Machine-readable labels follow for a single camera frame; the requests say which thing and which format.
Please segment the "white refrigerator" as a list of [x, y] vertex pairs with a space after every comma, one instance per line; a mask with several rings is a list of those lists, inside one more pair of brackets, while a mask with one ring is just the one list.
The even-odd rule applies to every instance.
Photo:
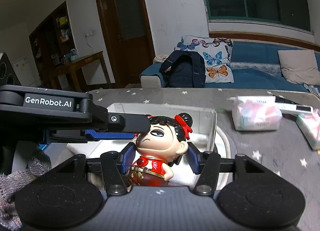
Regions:
[[14, 62], [12, 67], [21, 85], [31, 86], [35, 83], [27, 57]]

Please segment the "white remote control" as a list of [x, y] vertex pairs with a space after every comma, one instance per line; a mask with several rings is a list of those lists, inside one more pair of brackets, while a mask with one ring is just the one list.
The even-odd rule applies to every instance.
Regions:
[[313, 113], [313, 107], [311, 106], [297, 104], [279, 96], [275, 96], [275, 98], [275, 105], [283, 114], [299, 115]]

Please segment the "grey star-pattern table mat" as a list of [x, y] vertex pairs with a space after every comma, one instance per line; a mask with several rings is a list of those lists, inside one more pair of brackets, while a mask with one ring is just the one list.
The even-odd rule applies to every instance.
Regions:
[[319, 152], [313, 151], [296, 125], [296, 118], [284, 115], [275, 132], [238, 132], [232, 120], [231, 97], [277, 95], [298, 104], [319, 108], [319, 98], [310, 93], [218, 88], [136, 88], [99, 89], [90, 92], [100, 106], [112, 103], [171, 104], [212, 108], [217, 125], [227, 135], [232, 154], [249, 157], [259, 152], [263, 166], [279, 173], [298, 187], [306, 198], [306, 208], [298, 224], [301, 230], [319, 230]]

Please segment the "wooden side table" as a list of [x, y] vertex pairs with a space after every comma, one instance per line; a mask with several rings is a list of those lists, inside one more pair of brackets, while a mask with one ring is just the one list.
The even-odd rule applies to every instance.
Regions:
[[84, 66], [89, 65], [95, 61], [100, 62], [108, 88], [109, 89], [112, 88], [113, 85], [108, 75], [105, 59], [103, 56], [103, 51], [83, 56], [77, 59], [76, 61], [72, 61], [67, 65], [59, 65], [58, 67], [50, 70], [48, 72], [50, 86], [53, 89], [62, 89], [61, 84], [59, 84], [58, 76], [63, 74], [65, 75], [69, 74], [71, 77], [71, 83], [69, 85], [73, 86], [72, 91], [82, 92], [80, 82], [77, 76], [77, 71], [79, 71]]

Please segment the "beige cushion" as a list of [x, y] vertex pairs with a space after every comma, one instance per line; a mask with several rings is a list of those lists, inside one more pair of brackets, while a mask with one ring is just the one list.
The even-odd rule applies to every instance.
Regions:
[[313, 50], [278, 50], [281, 73], [294, 84], [319, 85], [319, 70]]

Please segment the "red-dress doll figurine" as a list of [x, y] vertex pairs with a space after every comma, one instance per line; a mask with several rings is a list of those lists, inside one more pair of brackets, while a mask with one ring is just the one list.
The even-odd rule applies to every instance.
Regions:
[[150, 129], [135, 140], [140, 157], [129, 170], [130, 185], [161, 187], [174, 177], [171, 165], [179, 163], [188, 150], [187, 141], [193, 131], [193, 118], [188, 113], [175, 117], [151, 116]]

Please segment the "grey knitted sleeve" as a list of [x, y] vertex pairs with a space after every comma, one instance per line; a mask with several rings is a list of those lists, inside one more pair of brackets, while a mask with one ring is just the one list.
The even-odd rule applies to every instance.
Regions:
[[51, 160], [43, 150], [36, 150], [24, 170], [1, 174], [1, 227], [19, 230], [22, 223], [15, 208], [14, 195], [29, 183], [52, 169]]

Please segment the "white storage box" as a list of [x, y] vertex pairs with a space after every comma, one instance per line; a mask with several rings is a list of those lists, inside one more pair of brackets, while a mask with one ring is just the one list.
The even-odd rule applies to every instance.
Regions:
[[[136, 103], [123, 103], [126, 112], [143, 112], [152, 116], [167, 116], [173, 118], [180, 113], [187, 113], [193, 119], [192, 130], [189, 134], [189, 141], [192, 142], [199, 151], [213, 150], [217, 148], [217, 152], [223, 158], [231, 156], [230, 147], [225, 145], [224, 138], [221, 134], [217, 134], [217, 114], [214, 109], [187, 107], [176, 105], [147, 105], [146, 110], [143, 106]], [[69, 143], [67, 148], [73, 154], [84, 154], [86, 158], [99, 158], [101, 154], [109, 151], [120, 152], [128, 143], [129, 139], [100, 140], [84, 143]], [[174, 137], [174, 128], [172, 126], [160, 125], [152, 126], [149, 133], [138, 138], [138, 147], [144, 152], [156, 151], [158, 153], [167, 154], [172, 148], [181, 150], [185, 147]], [[178, 165], [171, 167], [173, 177], [170, 179], [170, 185], [188, 185], [193, 188], [199, 176], [194, 174], [187, 162], [187, 155], [183, 154]]]

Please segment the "dark blue backpack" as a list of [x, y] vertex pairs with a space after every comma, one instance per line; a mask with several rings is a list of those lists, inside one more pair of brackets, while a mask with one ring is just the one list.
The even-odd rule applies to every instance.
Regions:
[[175, 50], [162, 63], [159, 72], [169, 88], [204, 88], [204, 59], [198, 52]]

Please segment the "blue sofa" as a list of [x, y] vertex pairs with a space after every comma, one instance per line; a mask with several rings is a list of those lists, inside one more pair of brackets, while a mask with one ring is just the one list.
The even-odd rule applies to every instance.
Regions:
[[[233, 40], [230, 68], [233, 83], [206, 83], [204, 88], [266, 89], [310, 92], [319, 95], [319, 85], [294, 84], [281, 73], [278, 50], [309, 50], [269, 43], [244, 42]], [[319, 53], [314, 51], [318, 70]], [[162, 63], [169, 55], [155, 57], [153, 65], [140, 75], [145, 88], [164, 88], [165, 81], [159, 72]]]

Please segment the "butterfly print pillow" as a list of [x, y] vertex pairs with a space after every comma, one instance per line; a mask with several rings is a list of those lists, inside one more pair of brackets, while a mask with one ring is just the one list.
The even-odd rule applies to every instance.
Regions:
[[197, 36], [182, 36], [176, 50], [199, 53], [206, 67], [206, 83], [233, 83], [233, 73], [230, 68], [233, 40], [229, 38], [204, 38]]

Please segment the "pastel tissue pack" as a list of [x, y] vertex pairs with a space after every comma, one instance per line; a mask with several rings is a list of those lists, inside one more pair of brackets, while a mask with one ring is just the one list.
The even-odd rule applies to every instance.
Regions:
[[304, 134], [310, 147], [313, 150], [319, 150], [319, 109], [311, 114], [299, 114], [296, 124]]
[[275, 131], [283, 117], [275, 96], [236, 96], [232, 118], [237, 131]]

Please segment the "dark wooden door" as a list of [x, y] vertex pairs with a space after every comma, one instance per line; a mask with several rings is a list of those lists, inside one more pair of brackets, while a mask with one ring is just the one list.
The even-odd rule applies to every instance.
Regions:
[[155, 57], [145, 0], [96, 3], [116, 87], [139, 83]]

